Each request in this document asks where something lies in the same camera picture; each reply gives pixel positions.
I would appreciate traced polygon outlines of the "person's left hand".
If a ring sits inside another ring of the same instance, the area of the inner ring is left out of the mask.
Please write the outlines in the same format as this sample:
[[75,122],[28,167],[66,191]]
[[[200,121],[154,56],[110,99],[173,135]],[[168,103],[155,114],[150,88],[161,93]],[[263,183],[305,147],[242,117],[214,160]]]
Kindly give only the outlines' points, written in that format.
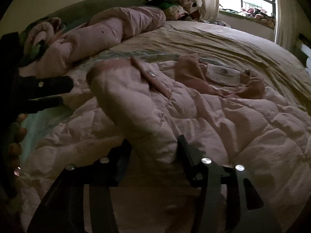
[[27,119],[27,114],[19,114],[17,121],[14,123],[16,131],[14,133],[13,143],[9,144],[9,161],[10,167],[13,170],[14,176],[19,177],[19,171],[21,170],[20,155],[22,154],[22,141],[27,135],[27,129],[22,126],[22,122]]

